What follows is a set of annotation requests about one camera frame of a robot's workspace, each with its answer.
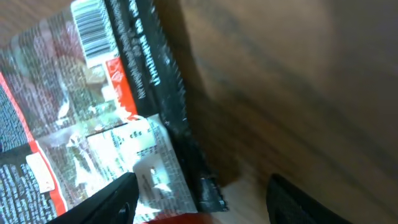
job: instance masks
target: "black package edge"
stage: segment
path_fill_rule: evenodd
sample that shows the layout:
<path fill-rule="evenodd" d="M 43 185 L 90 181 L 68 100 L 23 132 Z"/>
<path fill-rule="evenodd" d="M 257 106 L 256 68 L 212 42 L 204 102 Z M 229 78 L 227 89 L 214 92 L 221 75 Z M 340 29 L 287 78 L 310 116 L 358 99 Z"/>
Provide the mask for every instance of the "black package edge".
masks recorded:
<path fill-rule="evenodd" d="M 187 121 L 185 88 L 152 1 L 104 0 L 140 116 L 160 114 L 199 212 L 228 211 Z"/>

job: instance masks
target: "plastic packaging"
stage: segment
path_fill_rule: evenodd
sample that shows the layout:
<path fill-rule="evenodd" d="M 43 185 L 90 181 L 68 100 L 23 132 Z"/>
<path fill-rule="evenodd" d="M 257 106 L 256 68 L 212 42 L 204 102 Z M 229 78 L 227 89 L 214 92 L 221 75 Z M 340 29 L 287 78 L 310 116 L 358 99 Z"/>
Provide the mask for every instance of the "plastic packaging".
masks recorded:
<path fill-rule="evenodd" d="M 45 223 L 125 172 L 134 223 L 227 210 L 184 92 L 150 1 L 75 1 L 15 36 L 0 50 L 0 218 Z"/>

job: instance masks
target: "red label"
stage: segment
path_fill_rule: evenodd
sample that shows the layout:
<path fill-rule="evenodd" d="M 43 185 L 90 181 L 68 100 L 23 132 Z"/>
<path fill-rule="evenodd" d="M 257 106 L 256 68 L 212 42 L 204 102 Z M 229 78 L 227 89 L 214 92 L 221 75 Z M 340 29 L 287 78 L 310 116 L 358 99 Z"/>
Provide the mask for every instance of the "red label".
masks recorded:
<path fill-rule="evenodd" d="M 120 107 L 129 113 L 129 116 L 127 117 L 128 120 L 135 120 L 134 115 L 137 114 L 137 108 L 134 98 L 132 97 L 126 73 L 123 69 L 122 61 L 120 58 L 108 60 L 106 62 L 106 67 L 108 68 L 113 88 L 118 96 Z"/>
<path fill-rule="evenodd" d="M 26 134 L 26 138 L 29 142 L 29 146 L 30 146 L 30 150 L 32 150 L 33 153 L 38 152 L 40 153 L 40 155 L 42 156 L 42 159 L 45 162 L 45 165 L 47 166 L 47 169 L 49 170 L 50 174 L 51 174 L 51 178 L 55 184 L 55 189 L 50 191 L 50 197 L 54 203 L 55 206 L 55 210 L 57 211 L 57 215 L 60 216 L 62 214 L 64 214 L 67 211 L 67 205 L 66 205 L 66 201 L 65 199 L 62 197 L 62 194 L 60 193 L 60 186 L 59 183 L 57 181 L 57 179 L 55 178 L 54 172 L 49 164 L 48 159 L 46 158 L 46 156 L 44 155 L 43 151 L 40 149 L 40 147 L 37 145 L 36 141 L 33 138 L 32 133 L 29 130 L 29 127 L 26 123 L 25 117 L 22 114 L 21 109 L 19 108 L 19 105 L 17 104 L 17 101 L 15 100 L 15 98 L 13 97 L 13 95 L 11 94 L 10 89 L 8 88 L 8 85 L 2 75 L 2 73 L 0 72 L 0 86 L 3 88 L 3 90 L 6 92 L 7 97 L 9 98 L 9 100 L 12 103 L 12 106 L 14 107 L 19 120 L 21 121 L 23 127 L 24 127 L 24 131 Z"/>

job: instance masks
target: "wooden surface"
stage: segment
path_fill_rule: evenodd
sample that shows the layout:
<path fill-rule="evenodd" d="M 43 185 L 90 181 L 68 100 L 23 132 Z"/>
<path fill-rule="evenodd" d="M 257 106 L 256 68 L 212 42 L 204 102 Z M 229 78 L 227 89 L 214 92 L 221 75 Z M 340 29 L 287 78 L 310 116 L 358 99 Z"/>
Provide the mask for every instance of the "wooden surface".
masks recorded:
<path fill-rule="evenodd" d="M 1 41 L 69 2 L 1 0 Z M 158 9 L 193 132 L 231 209 L 203 223 L 268 223 L 274 172 L 349 221 L 398 222 L 396 0 L 164 0 Z"/>

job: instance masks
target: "barcode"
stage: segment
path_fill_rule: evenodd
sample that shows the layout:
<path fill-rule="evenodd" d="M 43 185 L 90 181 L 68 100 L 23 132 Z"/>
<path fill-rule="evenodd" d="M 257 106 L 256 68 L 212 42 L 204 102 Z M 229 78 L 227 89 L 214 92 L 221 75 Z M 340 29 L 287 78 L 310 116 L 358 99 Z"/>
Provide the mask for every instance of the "barcode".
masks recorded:
<path fill-rule="evenodd" d="M 88 66 L 114 58 L 118 50 L 104 1 L 75 1 L 71 10 Z"/>

